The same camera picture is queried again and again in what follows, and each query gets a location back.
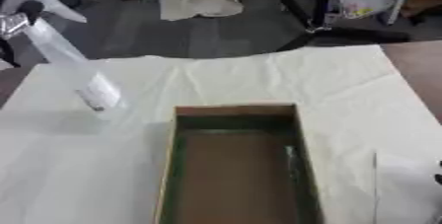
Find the spray bottle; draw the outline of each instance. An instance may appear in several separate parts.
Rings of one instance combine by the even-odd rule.
[[[10,38],[24,33],[85,104],[100,118],[113,119],[127,107],[120,89],[66,38],[44,19],[41,11],[52,12],[62,18],[86,22],[86,18],[74,12],[58,0],[4,0],[0,13],[0,27],[5,27],[0,37]],[[20,16],[20,24],[11,22]]]

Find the white paper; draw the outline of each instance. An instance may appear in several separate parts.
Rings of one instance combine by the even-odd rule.
[[[152,223],[179,105],[297,104],[327,223],[427,224],[442,209],[439,187],[418,215],[390,203],[404,194],[401,206],[417,205],[409,187],[389,189],[402,177],[384,168],[419,164],[412,178],[431,184],[442,131],[379,46],[96,64],[132,104],[118,124],[95,120],[47,65],[0,111],[0,223]]]

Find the green inner lining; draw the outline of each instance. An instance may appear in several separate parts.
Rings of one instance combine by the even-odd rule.
[[[287,156],[287,163],[290,162],[290,165],[287,165],[287,169],[292,168],[287,173],[291,175],[290,178],[295,191],[296,209],[294,210],[297,212],[299,223],[324,223],[313,170],[296,117],[287,115],[200,115],[178,117],[178,131],[173,142],[171,167],[167,177],[166,194],[160,224],[176,223],[175,212],[179,202],[178,196],[180,194],[181,179],[184,174],[184,155],[186,150],[184,133],[189,129],[253,129],[294,135],[293,141],[284,146],[291,147],[294,152],[293,158]]]

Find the brown tray bottom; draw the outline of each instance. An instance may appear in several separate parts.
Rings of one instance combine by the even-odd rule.
[[[284,144],[262,131],[187,131],[177,224],[293,224]]]

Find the cardboard box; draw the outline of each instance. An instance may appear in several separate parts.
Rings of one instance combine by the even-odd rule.
[[[324,223],[295,106],[177,108],[155,223]]]

